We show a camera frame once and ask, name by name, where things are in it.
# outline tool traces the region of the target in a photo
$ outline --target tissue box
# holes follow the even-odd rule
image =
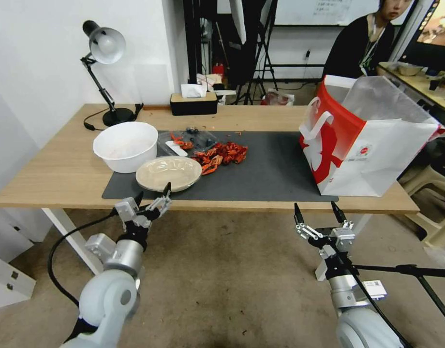
[[[212,115],[218,111],[218,100],[214,92],[207,92],[203,98],[183,98],[182,94],[173,93],[170,104],[174,116]]]

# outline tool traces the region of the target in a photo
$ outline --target monitor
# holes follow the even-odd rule
[[[401,61],[445,70],[445,0],[434,0]]]

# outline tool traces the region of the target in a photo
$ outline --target desk lamp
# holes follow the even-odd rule
[[[103,123],[106,126],[113,126],[121,122],[134,121],[134,112],[125,108],[116,108],[115,101],[108,91],[100,85],[90,68],[92,64],[96,62],[102,64],[116,63],[122,57],[124,49],[126,48],[124,36],[117,30],[100,27],[97,23],[91,20],[84,22],[82,30],[89,37],[90,52],[85,57],[81,58],[81,62],[86,67],[93,81],[97,85],[98,91],[110,108],[110,110],[103,115]]]

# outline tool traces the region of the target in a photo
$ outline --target black top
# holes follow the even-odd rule
[[[368,45],[368,20],[366,17],[356,19],[340,32],[329,57],[327,57],[323,77],[324,75],[336,75],[358,78],[363,75],[359,63],[366,54],[366,48],[372,46],[372,44]],[[395,29],[391,23],[388,23],[377,43],[374,56],[369,64],[368,75],[376,75],[377,64],[388,61],[394,36]]]

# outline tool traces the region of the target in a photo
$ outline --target lamp arm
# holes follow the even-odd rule
[[[106,103],[110,107],[110,111],[111,112],[116,112],[114,99],[111,97],[111,95],[108,93],[108,91],[105,88],[103,88],[102,85],[100,85],[100,82],[98,82],[97,77],[94,75],[94,73],[93,73],[93,71],[92,71],[92,69],[90,67],[92,64],[97,62],[96,60],[94,60],[92,58],[89,58],[90,55],[91,55],[91,53],[89,53],[85,57],[82,57],[81,58],[81,62],[86,67],[87,71],[89,72],[90,76],[92,77],[92,80],[97,85],[98,91],[100,92],[100,94],[102,95],[103,99],[105,99]]]

